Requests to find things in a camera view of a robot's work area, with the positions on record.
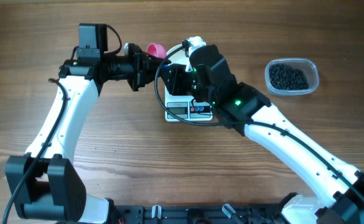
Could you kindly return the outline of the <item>pink scoop blue handle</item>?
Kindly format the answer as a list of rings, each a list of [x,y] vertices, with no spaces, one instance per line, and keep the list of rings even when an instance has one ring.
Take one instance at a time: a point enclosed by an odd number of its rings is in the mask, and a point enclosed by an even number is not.
[[[151,43],[145,51],[147,56],[146,68],[157,68],[167,56],[166,49],[161,44]]]

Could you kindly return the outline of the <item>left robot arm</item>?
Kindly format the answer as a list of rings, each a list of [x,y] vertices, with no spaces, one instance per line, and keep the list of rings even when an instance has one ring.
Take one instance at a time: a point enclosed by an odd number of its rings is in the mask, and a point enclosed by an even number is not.
[[[121,223],[109,198],[88,195],[73,159],[83,124],[108,80],[126,80],[133,90],[150,83],[163,56],[134,44],[124,55],[106,44],[80,44],[59,68],[58,93],[47,118],[23,156],[11,156],[5,168],[11,191],[9,208],[23,219],[60,223]]]

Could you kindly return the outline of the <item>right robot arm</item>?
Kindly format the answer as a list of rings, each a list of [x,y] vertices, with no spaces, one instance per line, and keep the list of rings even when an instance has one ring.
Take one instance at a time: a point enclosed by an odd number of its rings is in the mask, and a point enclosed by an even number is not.
[[[265,147],[311,188],[313,197],[296,194],[281,207],[287,222],[364,223],[364,172],[327,152],[260,91],[237,82],[215,45],[173,47],[156,79],[171,95],[208,103],[219,126]]]

